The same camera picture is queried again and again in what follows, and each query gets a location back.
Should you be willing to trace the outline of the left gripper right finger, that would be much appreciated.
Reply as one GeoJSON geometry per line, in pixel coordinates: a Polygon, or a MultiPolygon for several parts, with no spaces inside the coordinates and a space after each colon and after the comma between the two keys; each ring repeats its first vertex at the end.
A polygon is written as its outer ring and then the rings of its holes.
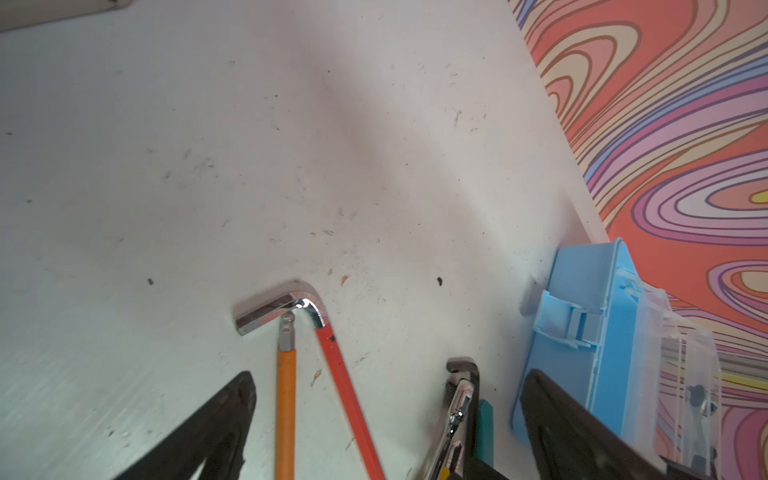
{"type": "Polygon", "coordinates": [[[542,479],[664,479],[543,372],[533,369],[520,398],[542,479]]]}

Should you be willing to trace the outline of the red hex key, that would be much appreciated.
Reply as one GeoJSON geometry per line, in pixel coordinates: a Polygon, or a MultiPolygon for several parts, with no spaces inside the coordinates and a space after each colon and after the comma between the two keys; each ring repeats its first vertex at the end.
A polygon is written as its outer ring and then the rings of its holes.
{"type": "Polygon", "coordinates": [[[292,312],[295,316],[295,349],[296,314],[301,312],[309,318],[367,476],[370,479],[384,479],[386,475],[344,360],[330,314],[317,290],[303,280],[283,282],[235,304],[232,309],[233,323],[240,336],[245,336],[273,321],[279,324],[280,332],[280,317],[286,312],[292,312]]]}

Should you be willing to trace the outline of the ratchet wrench dark handle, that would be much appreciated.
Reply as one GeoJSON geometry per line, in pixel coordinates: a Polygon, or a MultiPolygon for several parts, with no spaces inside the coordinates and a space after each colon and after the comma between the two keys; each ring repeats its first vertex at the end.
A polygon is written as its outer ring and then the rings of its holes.
{"type": "Polygon", "coordinates": [[[708,417],[710,411],[708,393],[701,384],[689,386],[687,393],[693,431],[691,468],[698,473],[708,475],[710,469],[710,449],[703,425],[703,420],[708,417]]]}

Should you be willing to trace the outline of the light blue plastic tool box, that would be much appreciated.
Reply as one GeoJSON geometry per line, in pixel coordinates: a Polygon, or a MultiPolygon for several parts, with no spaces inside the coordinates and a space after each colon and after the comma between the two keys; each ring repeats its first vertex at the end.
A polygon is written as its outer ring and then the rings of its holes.
{"type": "Polygon", "coordinates": [[[561,248],[532,330],[511,418],[527,446],[520,398],[527,374],[537,369],[664,479],[717,477],[722,370],[713,333],[676,314],[665,291],[640,277],[624,241],[561,248]],[[710,407],[703,420],[708,475],[691,468],[687,388],[699,384],[710,407]]]}

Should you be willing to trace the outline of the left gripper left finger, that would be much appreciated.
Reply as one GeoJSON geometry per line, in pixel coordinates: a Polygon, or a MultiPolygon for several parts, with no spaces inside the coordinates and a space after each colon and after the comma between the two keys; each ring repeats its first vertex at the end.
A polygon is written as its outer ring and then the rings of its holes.
{"type": "Polygon", "coordinates": [[[232,378],[120,479],[237,479],[257,403],[250,372],[232,378]]]}

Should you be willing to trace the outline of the small yellow black utility knife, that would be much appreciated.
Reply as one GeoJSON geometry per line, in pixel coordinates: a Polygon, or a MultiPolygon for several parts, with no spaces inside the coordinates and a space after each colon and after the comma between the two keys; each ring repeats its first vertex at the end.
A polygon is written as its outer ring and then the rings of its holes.
{"type": "Polygon", "coordinates": [[[446,362],[443,406],[439,409],[437,434],[419,479],[462,479],[467,461],[476,450],[479,408],[479,368],[471,357],[452,357],[446,362]]]}

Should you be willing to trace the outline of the teal utility knife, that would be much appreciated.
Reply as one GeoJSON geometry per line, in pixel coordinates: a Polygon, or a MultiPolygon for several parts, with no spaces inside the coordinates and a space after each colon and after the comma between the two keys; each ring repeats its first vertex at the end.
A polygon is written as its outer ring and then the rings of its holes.
{"type": "Polygon", "coordinates": [[[475,449],[479,460],[494,466],[494,411],[487,400],[478,404],[475,449]]]}

